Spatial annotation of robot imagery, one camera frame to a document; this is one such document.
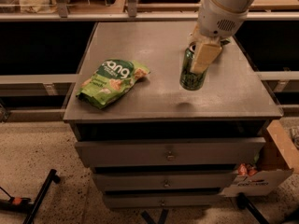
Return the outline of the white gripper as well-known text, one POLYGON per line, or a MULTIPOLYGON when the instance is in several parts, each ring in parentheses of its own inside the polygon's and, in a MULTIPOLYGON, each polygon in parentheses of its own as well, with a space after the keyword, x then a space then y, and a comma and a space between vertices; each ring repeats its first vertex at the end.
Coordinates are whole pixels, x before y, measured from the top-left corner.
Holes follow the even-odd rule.
POLYGON ((219 37, 232 36, 247 17, 248 11, 224 7, 217 0, 204 0, 198 24, 189 35, 188 44, 195 46, 191 72, 203 74, 222 52, 219 37))

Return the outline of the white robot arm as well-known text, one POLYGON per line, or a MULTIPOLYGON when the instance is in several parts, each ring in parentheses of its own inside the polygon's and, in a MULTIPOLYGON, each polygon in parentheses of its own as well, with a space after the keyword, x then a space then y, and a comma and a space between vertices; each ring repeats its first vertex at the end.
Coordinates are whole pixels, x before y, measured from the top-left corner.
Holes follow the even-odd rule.
POLYGON ((221 54, 221 41, 234 35, 254 0, 203 0, 191 43, 195 45, 190 71, 203 74, 221 54))

